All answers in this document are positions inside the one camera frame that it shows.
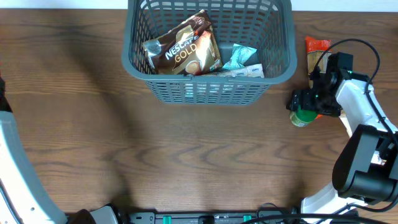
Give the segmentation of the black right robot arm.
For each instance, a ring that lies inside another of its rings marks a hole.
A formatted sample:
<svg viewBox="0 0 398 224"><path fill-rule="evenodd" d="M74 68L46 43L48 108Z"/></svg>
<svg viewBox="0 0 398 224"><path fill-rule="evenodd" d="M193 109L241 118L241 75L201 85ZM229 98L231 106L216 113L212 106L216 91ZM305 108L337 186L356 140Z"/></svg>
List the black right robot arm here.
<svg viewBox="0 0 398 224"><path fill-rule="evenodd" d="M325 52L310 74L311 87L295 90L287 105L291 122L304 127L318 116L339 117L349 141L332 181L306 197L300 213L346 215L354 208L383 212L397 205L397 128L386 118L367 75L353 71L353 56Z"/></svg>

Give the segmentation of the brown Nescafe Gold pouch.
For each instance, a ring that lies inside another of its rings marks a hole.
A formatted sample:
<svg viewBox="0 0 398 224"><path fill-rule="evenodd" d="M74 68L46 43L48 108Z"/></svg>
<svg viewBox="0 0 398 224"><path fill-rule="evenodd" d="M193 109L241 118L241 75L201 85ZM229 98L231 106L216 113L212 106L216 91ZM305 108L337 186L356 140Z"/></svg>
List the brown Nescafe Gold pouch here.
<svg viewBox="0 0 398 224"><path fill-rule="evenodd" d="M212 23L204 10L142 47L150 66L161 75L198 76L223 66Z"/></svg>

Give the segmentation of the green lid jar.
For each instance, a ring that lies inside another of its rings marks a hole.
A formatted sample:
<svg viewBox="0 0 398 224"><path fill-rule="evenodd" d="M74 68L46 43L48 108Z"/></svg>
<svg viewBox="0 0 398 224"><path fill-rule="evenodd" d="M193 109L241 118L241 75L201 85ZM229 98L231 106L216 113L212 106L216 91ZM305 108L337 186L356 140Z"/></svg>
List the green lid jar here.
<svg viewBox="0 0 398 224"><path fill-rule="evenodd" d="M297 127L305 127L317 118L318 114L315 111L303 110L301 106L296 111L291 111L289 114L290 121Z"/></svg>

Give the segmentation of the white tissue multipack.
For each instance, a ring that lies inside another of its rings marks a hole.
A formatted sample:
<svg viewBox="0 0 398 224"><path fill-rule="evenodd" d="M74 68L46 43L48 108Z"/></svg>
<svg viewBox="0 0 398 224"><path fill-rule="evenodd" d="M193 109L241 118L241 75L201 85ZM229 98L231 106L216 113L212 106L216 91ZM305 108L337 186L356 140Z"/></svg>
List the white tissue multipack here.
<svg viewBox="0 0 398 224"><path fill-rule="evenodd" d="M249 77L249 78L264 78L264 72L262 65L255 64L247 67L235 69L235 70L220 70L219 72L213 72L205 74L204 77L223 77L223 78L236 78L236 77ZM220 90L222 93L226 93L233 89L232 84L209 84L197 83L196 90L192 83L184 84L185 97L193 98L194 93L197 95L205 95L206 92L210 94L217 94Z"/></svg>

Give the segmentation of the teal snack packet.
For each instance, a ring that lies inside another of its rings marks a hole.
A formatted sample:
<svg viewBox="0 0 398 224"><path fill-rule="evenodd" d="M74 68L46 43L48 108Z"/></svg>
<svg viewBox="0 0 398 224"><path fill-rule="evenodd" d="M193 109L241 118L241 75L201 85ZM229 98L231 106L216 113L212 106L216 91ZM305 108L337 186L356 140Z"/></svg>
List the teal snack packet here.
<svg viewBox="0 0 398 224"><path fill-rule="evenodd" d="M235 70L244 67L244 63L257 52L257 49L239 44L233 44L231 58L223 64L223 70Z"/></svg>

